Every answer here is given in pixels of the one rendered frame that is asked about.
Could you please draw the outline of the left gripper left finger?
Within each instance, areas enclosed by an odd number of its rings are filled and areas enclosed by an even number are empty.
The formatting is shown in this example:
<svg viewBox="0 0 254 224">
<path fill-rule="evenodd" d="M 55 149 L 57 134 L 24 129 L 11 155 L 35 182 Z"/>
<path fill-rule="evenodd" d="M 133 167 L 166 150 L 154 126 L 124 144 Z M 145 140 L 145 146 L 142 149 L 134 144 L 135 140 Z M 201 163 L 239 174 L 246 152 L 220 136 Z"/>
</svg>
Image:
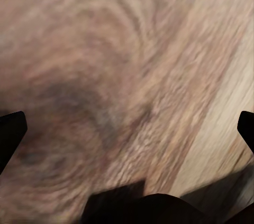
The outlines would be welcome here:
<svg viewBox="0 0 254 224">
<path fill-rule="evenodd" d="M 0 117 L 0 174 L 28 131 L 23 111 Z"/>
</svg>

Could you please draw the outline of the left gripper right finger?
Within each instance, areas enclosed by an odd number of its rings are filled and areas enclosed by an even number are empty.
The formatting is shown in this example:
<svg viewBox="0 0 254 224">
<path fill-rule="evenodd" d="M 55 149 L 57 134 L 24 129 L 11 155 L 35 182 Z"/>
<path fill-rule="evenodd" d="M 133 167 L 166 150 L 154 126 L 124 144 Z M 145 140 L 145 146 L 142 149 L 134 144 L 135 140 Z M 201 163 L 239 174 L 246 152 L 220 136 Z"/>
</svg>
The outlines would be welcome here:
<svg viewBox="0 0 254 224">
<path fill-rule="evenodd" d="M 242 111 L 237 130 L 254 153 L 254 113 Z"/>
</svg>

